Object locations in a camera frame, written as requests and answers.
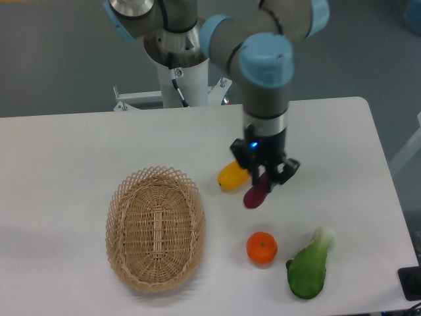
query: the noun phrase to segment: leafy green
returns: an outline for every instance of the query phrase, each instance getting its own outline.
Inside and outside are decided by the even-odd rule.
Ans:
[[[288,284],[299,298],[309,300],[322,291],[328,249],[334,239],[334,230],[319,226],[309,245],[287,262]]]

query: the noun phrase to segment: yellow pepper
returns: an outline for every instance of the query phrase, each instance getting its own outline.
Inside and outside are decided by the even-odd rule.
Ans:
[[[221,170],[218,183],[224,191],[232,191],[246,183],[249,178],[247,169],[242,169],[237,161],[233,161]]]

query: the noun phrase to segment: orange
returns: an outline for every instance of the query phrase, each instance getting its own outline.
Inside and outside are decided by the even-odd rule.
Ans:
[[[272,262],[277,252],[275,238],[267,232],[255,232],[247,241],[247,255],[258,265]]]

